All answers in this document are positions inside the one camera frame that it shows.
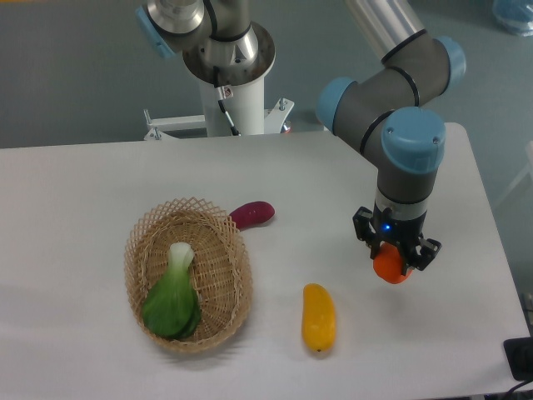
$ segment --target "woven basket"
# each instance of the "woven basket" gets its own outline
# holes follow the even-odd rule
[[[189,272],[202,309],[196,331],[184,340],[158,337],[142,321],[142,304],[167,269],[167,252],[175,242],[189,243],[194,250]],[[124,271],[137,323],[172,351],[214,348],[235,333],[250,311],[252,275],[241,234],[226,212],[205,200],[174,200],[147,212],[127,241]]]

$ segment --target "green vegetable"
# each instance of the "green vegetable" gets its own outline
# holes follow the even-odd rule
[[[190,336],[200,322],[198,296],[189,278],[193,258],[188,243],[173,243],[168,252],[168,268],[142,305],[145,327],[162,338]]]
[[[198,305],[198,296],[196,292],[194,292],[194,300],[195,306],[192,309],[191,319],[189,319],[185,327],[183,327],[183,329],[176,336],[174,336],[173,339],[188,338],[194,333],[194,330],[197,328],[198,323],[200,323],[200,320],[202,319],[202,311],[200,310],[200,306]]]

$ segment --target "orange object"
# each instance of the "orange object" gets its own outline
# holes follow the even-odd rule
[[[374,257],[374,271],[377,276],[393,285],[402,283],[411,275],[411,271],[408,271],[406,276],[401,275],[402,264],[398,249],[387,242],[381,245],[380,252]]]

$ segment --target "cable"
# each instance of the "cable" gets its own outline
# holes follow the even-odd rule
[[[530,379],[529,381],[520,382],[520,383],[517,384],[516,386],[512,387],[511,389],[509,389],[509,392],[507,392],[507,393],[504,395],[504,397],[501,398],[501,400],[510,400],[512,394],[515,392],[516,389],[520,389],[522,386],[525,386],[525,385],[527,385],[528,383],[532,383],[532,382],[533,382],[533,379]]]
[[[215,88],[219,88],[221,86],[218,82],[219,73],[220,69],[216,66],[213,67],[213,85],[215,86]],[[230,124],[230,129],[232,130],[232,135],[241,136],[241,133],[237,130],[235,124],[233,123],[232,117],[230,117],[230,113],[224,107],[224,102],[222,100],[218,100],[218,107],[220,108],[220,111],[222,111],[222,114],[226,116],[226,120]]]

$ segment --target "robotic arm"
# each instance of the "robotic arm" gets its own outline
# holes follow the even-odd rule
[[[357,238],[372,259],[381,243],[395,246],[406,275],[426,268],[441,248],[424,238],[422,227],[446,129],[438,115],[419,106],[462,79],[465,55],[448,37],[431,38],[406,0],[345,3],[385,68],[362,83],[332,81],[316,113],[377,167],[373,211],[361,207],[353,217]]]
[[[137,20],[162,57],[182,52],[208,136],[264,133],[264,77],[275,48],[250,20],[248,0],[148,0]]]
[[[462,79],[465,55],[450,38],[433,39],[407,0],[345,3],[384,69],[361,83],[334,80],[316,113],[377,167],[374,208],[354,215],[356,235],[371,258],[381,243],[395,246],[406,275],[426,268],[441,248],[422,228],[446,129],[438,115],[419,106]],[[137,19],[163,57],[183,52],[201,86],[208,136],[235,134],[235,126],[244,134],[262,133],[262,79],[275,50],[268,32],[251,22],[248,0],[148,0]]]

